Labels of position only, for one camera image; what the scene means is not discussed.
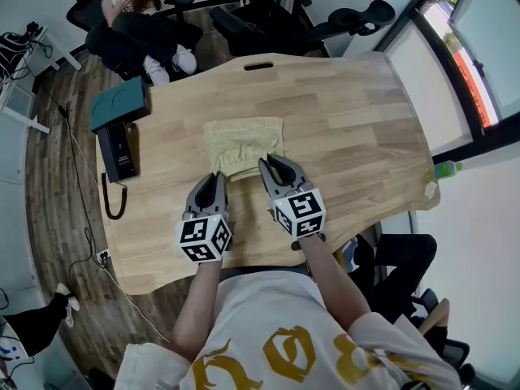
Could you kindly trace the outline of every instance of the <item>white sneaker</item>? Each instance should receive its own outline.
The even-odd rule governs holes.
[[[74,318],[72,317],[72,308],[67,306],[67,317],[65,318],[65,323],[69,328],[74,327]]]
[[[58,284],[58,287],[56,288],[56,293],[59,293],[64,296],[72,295],[72,292],[63,283]],[[76,312],[78,312],[81,309],[80,301],[78,301],[78,298],[75,296],[69,296],[68,306],[70,306]]]
[[[150,56],[146,55],[143,67],[154,85],[165,85],[170,83],[170,76],[166,72],[166,69],[161,67],[161,64]]]
[[[192,75],[197,70],[197,60],[190,49],[177,44],[177,52],[171,57],[171,65],[175,72],[182,69],[188,75]]]

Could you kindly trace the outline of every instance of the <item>green bottle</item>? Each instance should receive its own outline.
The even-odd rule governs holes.
[[[448,160],[434,166],[434,174],[436,179],[449,178],[455,176],[457,172],[462,170],[462,163]]]

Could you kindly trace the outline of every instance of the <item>yellow cloth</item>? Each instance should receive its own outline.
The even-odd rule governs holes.
[[[284,155],[282,128],[276,117],[211,121],[204,125],[204,140],[211,171],[230,181],[259,175],[258,160],[267,154]]]

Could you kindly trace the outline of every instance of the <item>power outlet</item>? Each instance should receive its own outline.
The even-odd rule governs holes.
[[[103,251],[100,251],[96,254],[96,259],[99,264],[104,264],[105,261],[108,261],[108,259],[111,257],[111,250],[110,249],[104,249]]]

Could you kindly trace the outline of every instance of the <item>person's right hand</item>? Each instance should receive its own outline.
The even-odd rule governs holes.
[[[134,0],[116,0],[114,5],[115,13],[119,14],[128,4],[130,4],[133,1]]]

